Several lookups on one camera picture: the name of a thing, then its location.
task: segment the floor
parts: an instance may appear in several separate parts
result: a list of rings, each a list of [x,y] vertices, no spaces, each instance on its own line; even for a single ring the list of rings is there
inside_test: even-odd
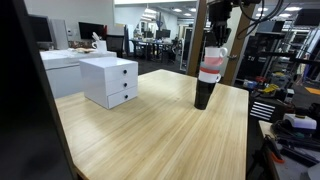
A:
[[[180,74],[185,74],[185,71],[180,70],[180,60],[176,57],[174,62],[168,61],[167,58],[163,59],[163,62],[157,61],[147,61],[145,58],[133,58],[132,56],[124,57],[125,59],[130,59],[137,61],[139,63],[139,75],[152,72],[158,69],[165,69]],[[320,102],[320,95],[310,94],[305,87],[318,88],[318,85],[312,83],[304,83],[303,85],[294,84],[292,88],[295,90],[295,96],[293,98],[293,103],[296,106],[309,108],[311,103]],[[252,155],[256,150],[259,150],[262,146],[262,137],[260,136],[260,129],[258,125],[258,119],[248,118],[248,136],[247,136],[247,170],[253,163]],[[254,171],[247,178],[248,180],[264,179],[261,176],[263,169],[258,165],[255,167]]]

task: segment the cable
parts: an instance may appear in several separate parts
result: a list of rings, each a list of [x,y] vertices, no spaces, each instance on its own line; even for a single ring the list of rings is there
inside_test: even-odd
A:
[[[254,30],[255,28],[262,22],[264,21],[268,21],[270,19],[272,19],[275,15],[277,15],[279,13],[279,11],[281,10],[281,7],[283,5],[283,2],[284,0],[279,0],[276,7],[274,8],[274,10],[268,14],[267,16],[263,17],[262,18],[262,14],[264,12],[264,5],[265,5],[265,0],[262,0],[262,11],[261,11],[261,15],[258,19],[254,19],[250,16],[248,16],[248,14],[245,13],[244,11],[244,7],[243,7],[243,4],[242,4],[242,0],[238,0],[238,3],[239,3],[239,6],[240,6],[240,9],[242,11],[242,14],[249,20],[253,21],[252,24],[250,24],[248,27],[244,28],[243,30],[241,30],[238,34],[237,34],[237,39],[244,39],[245,37],[247,37],[248,35],[250,35]],[[252,29],[244,36],[244,37],[240,37],[241,34],[243,34],[245,31],[247,31],[249,28]]]

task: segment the ceiling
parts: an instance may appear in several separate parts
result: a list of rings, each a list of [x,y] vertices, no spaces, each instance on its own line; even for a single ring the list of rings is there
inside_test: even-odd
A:
[[[274,8],[275,5],[278,3],[279,0],[265,0],[265,7],[269,10],[265,12],[267,15],[270,13]],[[288,18],[282,18],[282,19],[293,19],[296,17],[296,14],[298,11],[291,11],[287,12],[284,11],[284,7],[286,7],[289,3],[289,7],[297,6],[301,7],[303,9],[320,9],[320,1],[319,0],[284,0],[284,4],[281,9],[281,13],[287,13],[291,14]],[[145,6],[149,7],[150,9],[156,10],[156,11],[162,11],[167,12],[169,14],[175,15],[178,17],[178,19],[193,19],[195,17],[195,12],[189,11],[189,8],[196,8],[197,1],[186,1],[186,2],[168,2],[168,3],[149,3],[149,4],[125,4],[125,5],[116,5],[116,6],[122,6],[122,7],[133,7],[133,6]],[[260,7],[259,5],[256,7],[256,11],[254,12],[254,16],[256,16],[257,8]],[[179,8],[182,10],[182,12],[175,12],[172,11],[173,8]],[[185,13],[190,13],[191,16],[185,16]]]

